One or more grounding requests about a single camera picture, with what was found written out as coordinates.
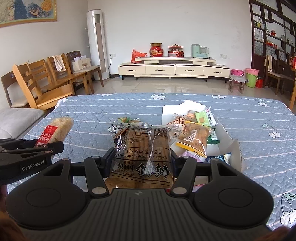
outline pink bucket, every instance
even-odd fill
[[[238,75],[238,76],[244,76],[244,71],[239,70],[239,69],[232,69],[231,74],[232,75]]]
[[[252,74],[258,76],[260,70],[257,69],[246,69],[247,74]]]

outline orange flower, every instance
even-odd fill
[[[41,3],[41,8],[43,11],[49,12],[52,9],[52,0],[44,0],[43,3]]]

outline red label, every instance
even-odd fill
[[[48,125],[36,142],[35,147],[47,144],[57,128],[57,126]]]

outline gold picture frame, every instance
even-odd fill
[[[0,27],[57,20],[56,0],[2,0]]]

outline framed painting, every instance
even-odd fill
[[[0,0],[0,27],[56,21],[56,0]]]

